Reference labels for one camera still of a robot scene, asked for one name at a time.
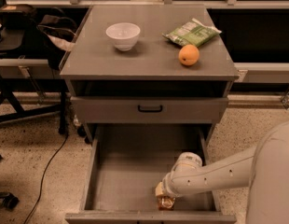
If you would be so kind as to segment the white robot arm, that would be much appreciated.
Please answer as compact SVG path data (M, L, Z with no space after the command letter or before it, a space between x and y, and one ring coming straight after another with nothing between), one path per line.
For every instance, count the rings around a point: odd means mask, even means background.
M249 189L245 224L289 224L289 121L272 128L257 146L211 164L182 153L155 195L176 199L241 187Z

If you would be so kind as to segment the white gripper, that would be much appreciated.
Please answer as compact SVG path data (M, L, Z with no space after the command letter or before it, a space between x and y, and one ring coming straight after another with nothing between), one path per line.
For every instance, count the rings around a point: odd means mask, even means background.
M155 188L156 197L174 197L178 198L182 196L182 191L180 190L181 180L177 176L176 172L167 173L162 182L159 182Z

